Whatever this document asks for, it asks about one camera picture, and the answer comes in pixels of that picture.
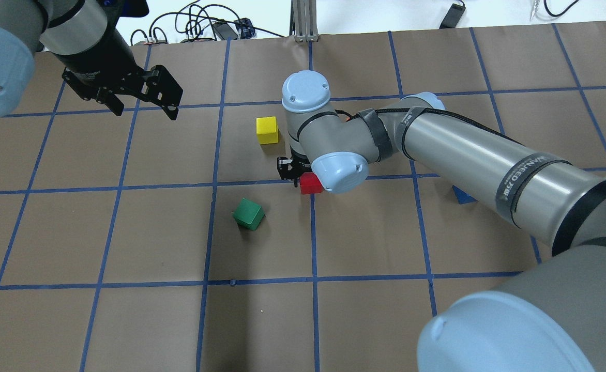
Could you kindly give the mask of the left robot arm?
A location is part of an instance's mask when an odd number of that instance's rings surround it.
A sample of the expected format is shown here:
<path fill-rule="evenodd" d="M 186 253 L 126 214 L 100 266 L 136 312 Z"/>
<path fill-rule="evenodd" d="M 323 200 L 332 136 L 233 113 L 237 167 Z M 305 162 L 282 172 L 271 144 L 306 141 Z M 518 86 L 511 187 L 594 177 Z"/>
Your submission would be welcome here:
<path fill-rule="evenodd" d="M 148 15 L 145 1 L 0 1 L 0 117 L 12 113 L 35 71 L 39 47 L 64 64 L 62 79 L 85 101 L 121 115 L 121 95 L 175 120 L 183 89 L 168 69 L 138 66 L 118 20 Z"/>

